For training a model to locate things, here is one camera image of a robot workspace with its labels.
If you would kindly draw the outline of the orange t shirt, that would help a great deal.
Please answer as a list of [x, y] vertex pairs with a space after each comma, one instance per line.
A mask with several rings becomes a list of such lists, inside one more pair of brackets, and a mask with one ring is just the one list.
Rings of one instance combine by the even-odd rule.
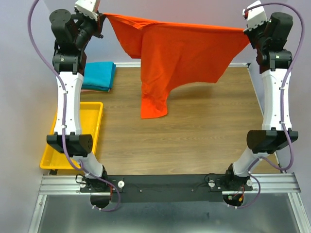
[[106, 17], [123, 50], [140, 59], [142, 119], [165, 116], [170, 92], [179, 86], [216, 83], [249, 43], [239, 28]]

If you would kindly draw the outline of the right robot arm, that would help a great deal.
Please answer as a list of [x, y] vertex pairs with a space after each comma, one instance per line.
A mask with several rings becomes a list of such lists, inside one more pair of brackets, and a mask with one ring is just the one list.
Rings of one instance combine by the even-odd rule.
[[248, 185], [249, 174], [260, 160], [298, 139], [289, 117], [289, 68], [293, 55], [284, 48], [293, 18], [282, 12], [267, 17], [261, 7], [245, 11], [244, 17], [247, 20], [244, 34], [257, 51], [256, 62], [264, 85], [264, 114], [261, 130], [248, 132], [247, 148], [219, 182], [227, 190]]

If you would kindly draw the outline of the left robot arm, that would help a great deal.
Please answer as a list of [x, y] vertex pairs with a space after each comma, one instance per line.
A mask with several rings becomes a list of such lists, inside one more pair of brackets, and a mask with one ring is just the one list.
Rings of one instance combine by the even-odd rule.
[[107, 172], [92, 152], [93, 137], [84, 134], [80, 121], [80, 95], [87, 56], [85, 48], [92, 37], [102, 38], [105, 15], [98, 10], [82, 12], [58, 9], [50, 14], [55, 36], [53, 71], [58, 85], [57, 119], [47, 143], [66, 156], [76, 170], [82, 170], [98, 192], [107, 188]]

